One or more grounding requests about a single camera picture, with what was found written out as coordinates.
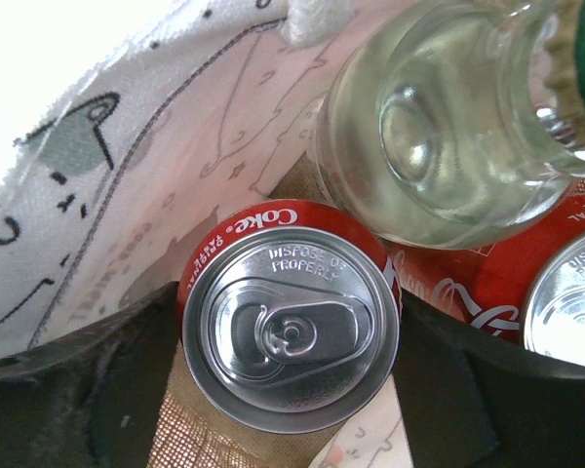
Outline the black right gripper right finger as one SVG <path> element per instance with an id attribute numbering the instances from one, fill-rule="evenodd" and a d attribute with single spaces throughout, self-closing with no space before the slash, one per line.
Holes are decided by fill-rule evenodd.
<path id="1" fill-rule="evenodd" d="M 393 375 L 416 467 L 585 467 L 585 367 L 404 292 Z"/>

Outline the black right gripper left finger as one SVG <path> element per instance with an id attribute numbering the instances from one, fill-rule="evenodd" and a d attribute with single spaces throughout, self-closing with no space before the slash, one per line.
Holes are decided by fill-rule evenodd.
<path id="1" fill-rule="evenodd" d="M 177 284 L 0 360 L 0 467 L 144 467 L 176 353 Z"/>

